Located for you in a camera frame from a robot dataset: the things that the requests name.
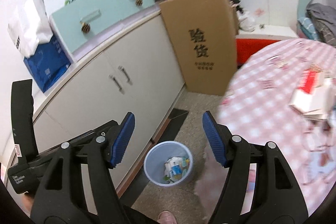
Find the white paper bag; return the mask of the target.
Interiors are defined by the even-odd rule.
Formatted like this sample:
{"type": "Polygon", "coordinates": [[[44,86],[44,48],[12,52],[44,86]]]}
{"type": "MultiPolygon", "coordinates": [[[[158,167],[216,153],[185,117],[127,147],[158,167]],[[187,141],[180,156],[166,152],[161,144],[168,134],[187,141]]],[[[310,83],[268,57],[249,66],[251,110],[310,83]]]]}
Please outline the white paper bag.
{"type": "Polygon", "coordinates": [[[26,58],[35,54],[37,47],[49,43],[53,32],[44,0],[27,0],[14,9],[7,31],[17,50],[26,58]]]}

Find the white low cabinet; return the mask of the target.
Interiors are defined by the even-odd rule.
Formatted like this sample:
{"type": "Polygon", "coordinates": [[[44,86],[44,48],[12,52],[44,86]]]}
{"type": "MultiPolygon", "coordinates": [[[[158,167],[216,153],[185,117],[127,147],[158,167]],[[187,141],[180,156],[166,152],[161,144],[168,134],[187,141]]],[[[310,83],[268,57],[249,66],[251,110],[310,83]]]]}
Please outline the white low cabinet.
{"type": "Polygon", "coordinates": [[[39,152],[97,128],[135,116],[122,162],[112,170],[125,182],[173,108],[184,80],[160,13],[118,33],[70,70],[46,99],[34,103],[39,152]]]}

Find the white plastic bag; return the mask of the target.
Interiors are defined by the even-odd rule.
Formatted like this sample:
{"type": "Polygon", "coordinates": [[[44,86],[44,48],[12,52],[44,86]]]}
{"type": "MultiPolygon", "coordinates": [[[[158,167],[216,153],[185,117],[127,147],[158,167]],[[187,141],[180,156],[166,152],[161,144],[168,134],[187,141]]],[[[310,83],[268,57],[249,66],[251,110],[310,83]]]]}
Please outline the white plastic bag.
{"type": "Polygon", "coordinates": [[[256,21],[248,11],[239,13],[239,28],[245,32],[253,32],[256,29],[256,21]]]}

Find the red white paper box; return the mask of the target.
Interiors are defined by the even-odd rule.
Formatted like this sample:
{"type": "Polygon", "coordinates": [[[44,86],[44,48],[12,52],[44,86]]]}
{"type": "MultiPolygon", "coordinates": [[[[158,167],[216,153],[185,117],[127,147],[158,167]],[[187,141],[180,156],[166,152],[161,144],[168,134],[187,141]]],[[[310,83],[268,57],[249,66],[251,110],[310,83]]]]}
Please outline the red white paper box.
{"type": "Polygon", "coordinates": [[[335,104],[335,78],[318,66],[305,69],[292,93],[289,106],[314,121],[329,118],[335,104]]]}

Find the tall brown cardboard box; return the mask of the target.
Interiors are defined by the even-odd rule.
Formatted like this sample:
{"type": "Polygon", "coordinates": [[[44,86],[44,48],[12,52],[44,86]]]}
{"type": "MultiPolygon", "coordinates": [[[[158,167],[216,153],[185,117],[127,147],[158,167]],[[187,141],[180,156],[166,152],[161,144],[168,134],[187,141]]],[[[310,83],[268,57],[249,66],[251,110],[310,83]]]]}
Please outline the tall brown cardboard box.
{"type": "Polygon", "coordinates": [[[187,90],[223,96],[237,70],[230,0],[167,0],[159,8],[187,90]]]}

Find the pink checkered tablecloth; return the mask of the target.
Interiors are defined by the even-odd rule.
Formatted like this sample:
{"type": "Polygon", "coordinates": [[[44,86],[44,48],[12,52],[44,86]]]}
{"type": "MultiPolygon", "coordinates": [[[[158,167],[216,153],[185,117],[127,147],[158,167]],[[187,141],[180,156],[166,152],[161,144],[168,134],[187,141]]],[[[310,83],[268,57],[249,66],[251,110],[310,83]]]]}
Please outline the pink checkered tablecloth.
{"type": "Polygon", "coordinates": [[[275,142],[299,183],[309,214],[335,183],[335,114],[310,121],[290,106],[304,70],[335,77],[335,48],[307,39],[264,47],[236,72],[219,105],[218,123],[250,143],[275,142]]]}

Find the light blue trash bin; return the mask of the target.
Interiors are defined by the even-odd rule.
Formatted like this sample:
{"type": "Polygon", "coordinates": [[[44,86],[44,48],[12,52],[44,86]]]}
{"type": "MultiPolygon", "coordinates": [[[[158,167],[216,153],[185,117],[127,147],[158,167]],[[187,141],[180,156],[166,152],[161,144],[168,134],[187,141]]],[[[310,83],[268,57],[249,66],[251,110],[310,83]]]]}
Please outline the light blue trash bin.
{"type": "Polygon", "coordinates": [[[193,155],[182,143],[164,141],[147,153],[143,170],[147,178],[157,186],[164,188],[181,186],[192,178],[193,155]]]}

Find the red storage box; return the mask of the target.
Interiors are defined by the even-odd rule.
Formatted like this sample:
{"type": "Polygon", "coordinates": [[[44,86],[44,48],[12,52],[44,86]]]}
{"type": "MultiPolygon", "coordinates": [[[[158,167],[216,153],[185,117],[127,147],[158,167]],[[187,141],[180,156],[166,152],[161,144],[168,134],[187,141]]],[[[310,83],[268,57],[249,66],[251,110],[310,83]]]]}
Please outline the red storage box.
{"type": "Polygon", "coordinates": [[[240,30],[236,36],[237,64],[243,65],[253,54],[270,44],[293,38],[298,38],[298,35],[290,27],[264,25],[252,32],[240,30]]]}

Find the blue paper bag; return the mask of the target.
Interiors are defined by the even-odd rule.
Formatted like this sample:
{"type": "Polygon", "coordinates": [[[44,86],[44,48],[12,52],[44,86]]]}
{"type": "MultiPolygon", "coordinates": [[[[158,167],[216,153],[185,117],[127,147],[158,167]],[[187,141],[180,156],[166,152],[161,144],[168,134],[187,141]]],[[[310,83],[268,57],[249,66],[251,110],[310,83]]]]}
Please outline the blue paper bag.
{"type": "Polygon", "coordinates": [[[23,62],[42,92],[49,90],[71,65],[56,36],[39,44],[35,54],[24,58],[23,62]]]}

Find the pink slipper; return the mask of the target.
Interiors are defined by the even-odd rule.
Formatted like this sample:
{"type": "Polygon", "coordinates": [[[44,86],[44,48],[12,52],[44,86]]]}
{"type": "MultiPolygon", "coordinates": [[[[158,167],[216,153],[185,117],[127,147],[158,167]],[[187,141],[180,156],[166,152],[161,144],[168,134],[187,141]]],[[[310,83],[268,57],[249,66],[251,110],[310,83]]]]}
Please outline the pink slipper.
{"type": "Polygon", "coordinates": [[[177,224],[177,220],[173,213],[169,211],[163,211],[158,215],[157,222],[160,224],[177,224]]]}

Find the grey folded blanket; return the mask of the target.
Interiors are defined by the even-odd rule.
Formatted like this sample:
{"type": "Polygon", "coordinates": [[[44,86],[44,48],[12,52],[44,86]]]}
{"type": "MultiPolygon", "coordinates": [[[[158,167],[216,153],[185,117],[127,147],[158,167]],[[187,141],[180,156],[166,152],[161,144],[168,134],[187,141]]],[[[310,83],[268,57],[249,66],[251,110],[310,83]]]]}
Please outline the grey folded blanket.
{"type": "Polygon", "coordinates": [[[335,47],[335,8],[321,3],[311,3],[306,8],[320,40],[335,47]]]}

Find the teal drawer unit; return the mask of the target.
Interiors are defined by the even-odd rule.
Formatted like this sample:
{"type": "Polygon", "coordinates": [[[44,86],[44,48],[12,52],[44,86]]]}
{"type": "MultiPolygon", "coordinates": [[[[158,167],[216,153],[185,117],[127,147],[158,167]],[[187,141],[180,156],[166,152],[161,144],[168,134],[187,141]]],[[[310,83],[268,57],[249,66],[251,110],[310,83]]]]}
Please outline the teal drawer unit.
{"type": "Polygon", "coordinates": [[[76,62],[157,10],[155,0],[76,0],[52,13],[50,22],[70,60],[76,62]]]}

